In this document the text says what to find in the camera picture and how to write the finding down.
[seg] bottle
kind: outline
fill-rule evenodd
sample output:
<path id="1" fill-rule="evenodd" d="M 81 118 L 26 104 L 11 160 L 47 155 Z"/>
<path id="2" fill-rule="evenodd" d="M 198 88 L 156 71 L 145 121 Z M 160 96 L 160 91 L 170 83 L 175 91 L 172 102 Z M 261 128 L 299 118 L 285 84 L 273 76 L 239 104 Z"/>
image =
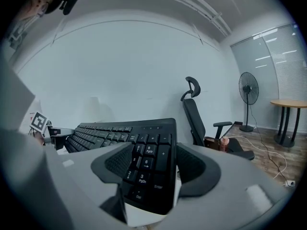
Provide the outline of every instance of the bottle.
<path id="1" fill-rule="evenodd" d="M 220 151 L 227 152 L 228 144 L 229 144 L 229 138 L 227 136 L 223 136 L 221 138 Z"/>

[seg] black keyboard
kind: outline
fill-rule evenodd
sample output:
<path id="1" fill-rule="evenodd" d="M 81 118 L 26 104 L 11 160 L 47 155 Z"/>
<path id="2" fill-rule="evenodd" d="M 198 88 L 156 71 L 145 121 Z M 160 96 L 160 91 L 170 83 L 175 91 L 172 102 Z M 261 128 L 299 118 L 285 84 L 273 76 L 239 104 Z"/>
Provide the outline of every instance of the black keyboard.
<path id="1" fill-rule="evenodd" d="M 173 118 L 120 123 L 81 123 L 67 138 L 68 152 L 86 151 L 120 142 L 133 144 L 132 162 L 123 178 L 125 202 L 166 215 L 173 207 L 177 143 Z"/>

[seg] table leg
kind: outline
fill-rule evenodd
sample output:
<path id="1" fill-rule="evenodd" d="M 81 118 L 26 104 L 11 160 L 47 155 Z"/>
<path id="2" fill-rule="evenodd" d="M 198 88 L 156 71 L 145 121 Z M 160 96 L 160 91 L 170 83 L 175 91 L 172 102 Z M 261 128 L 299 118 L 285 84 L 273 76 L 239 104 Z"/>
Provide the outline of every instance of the table leg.
<path id="1" fill-rule="evenodd" d="M 284 138 L 286 137 L 286 133 L 287 133 L 287 129 L 288 129 L 288 123 L 289 123 L 289 117 L 290 117 L 290 108 L 287 107 L 286 121 L 284 123 L 283 135 L 282 135 L 282 138 L 281 138 L 280 143 L 279 143 L 280 145 L 283 145 Z"/>
<path id="2" fill-rule="evenodd" d="M 296 114 L 295 127 L 294 127 L 294 131 L 293 131 L 293 135 L 292 135 L 291 141 L 294 141 L 295 136 L 296 136 L 300 112 L 301 112 L 301 108 L 298 108 L 298 109 L 297 109 L 297 114 Z"/>
<path id="3" fill-rule="evenodd" d="M 279 136 L 282 133 L 282 129 L 283 129 L 283 115 L 284 115 L 284 106 L 282 106 L 282 117 L 280 119 L 279 130 L 278 130 Z"/>

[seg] black standing fan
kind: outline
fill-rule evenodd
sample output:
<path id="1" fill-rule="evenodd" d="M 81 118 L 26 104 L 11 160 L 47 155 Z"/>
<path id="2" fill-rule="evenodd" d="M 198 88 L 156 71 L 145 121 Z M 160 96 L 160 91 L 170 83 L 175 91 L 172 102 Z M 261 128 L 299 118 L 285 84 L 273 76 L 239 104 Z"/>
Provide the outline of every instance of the black standing fan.
<path id="1" fill-rule="evenodd" d="M 253 105 L 258 99 L 259 89 L 255 77 L 249 72 L 243 72 L 239 79 L 240 95 L 247 104 L 246 125 L 242 125 L 240 130 L 252 132 L 254 128 L 248 125 L 248 105 Z"/>

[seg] electrical outlet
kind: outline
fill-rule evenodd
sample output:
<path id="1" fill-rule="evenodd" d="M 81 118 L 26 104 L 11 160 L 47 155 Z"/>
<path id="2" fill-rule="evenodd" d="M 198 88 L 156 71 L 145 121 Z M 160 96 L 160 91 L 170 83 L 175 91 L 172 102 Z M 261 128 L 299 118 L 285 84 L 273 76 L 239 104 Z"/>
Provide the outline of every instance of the electrical outlet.
<path id="1" fill-rule="evenodd" d="M 289 181 L 289 180 L 287 180 L 286 182 L 285 182 L 285 185 L 284 185 L 285 187 L 295 187 L 295 181 Z"/>

